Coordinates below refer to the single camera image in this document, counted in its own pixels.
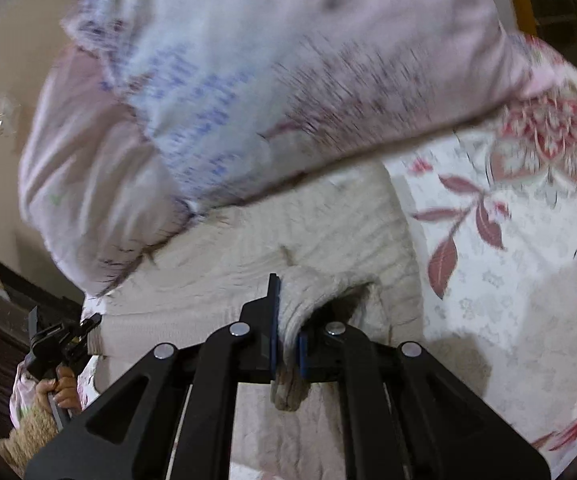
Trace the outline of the person's left hand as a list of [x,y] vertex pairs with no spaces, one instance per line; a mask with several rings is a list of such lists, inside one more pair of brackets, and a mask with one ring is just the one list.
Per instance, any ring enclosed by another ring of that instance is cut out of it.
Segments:
[[49,394],[53,394],[53,399],[59,408],[74,413],[81,412],[80,399],[77,392],[77,377],[67,366],[60,366],[57,369],[56,379],[43,379],[38,382],[36,388],[36,400],[39,405],[49,414],[52,408],[49,401]]

